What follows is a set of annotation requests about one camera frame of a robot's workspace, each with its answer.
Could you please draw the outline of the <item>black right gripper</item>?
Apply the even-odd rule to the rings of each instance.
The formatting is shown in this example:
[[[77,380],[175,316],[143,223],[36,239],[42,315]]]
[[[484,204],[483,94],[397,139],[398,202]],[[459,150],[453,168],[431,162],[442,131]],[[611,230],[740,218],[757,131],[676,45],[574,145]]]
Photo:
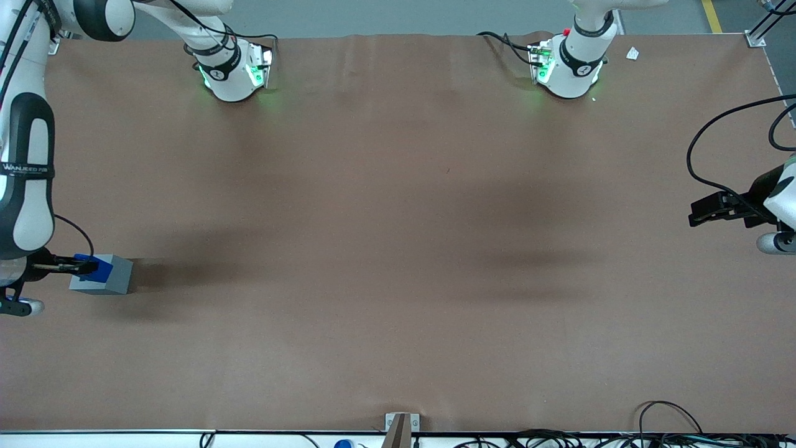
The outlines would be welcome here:
[[[97,272],[99,266],[99,262],[82,260],[82,255],[79,253],[73,257],[65,257],[54,255],[48,249],[42,248],[26,258],[22,282],[40,281],[51,272],[68,273],[77,277],[90,276]]]

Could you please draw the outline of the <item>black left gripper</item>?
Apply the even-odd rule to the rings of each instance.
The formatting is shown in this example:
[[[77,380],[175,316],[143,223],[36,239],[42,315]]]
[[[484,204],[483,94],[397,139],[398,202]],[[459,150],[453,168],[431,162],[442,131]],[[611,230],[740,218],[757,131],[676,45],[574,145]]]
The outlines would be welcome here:
[[[707,222],[744,219],[745,228],[754,228],[765,223],[777,228],[788,228],[787,224],[783,224],[764,206],[764,200],[778,184],[782,171],[784,171],[783,164],[754,179],[748,192],[743,195],[754,207],[754,212],[751,212],[749,216],[746,216],[746,208],[737,208],[740,201],[736,196],[731,195],[728,191],[716,191],[691,204],[691,213],[688,216],[689,226],[695,228]]]

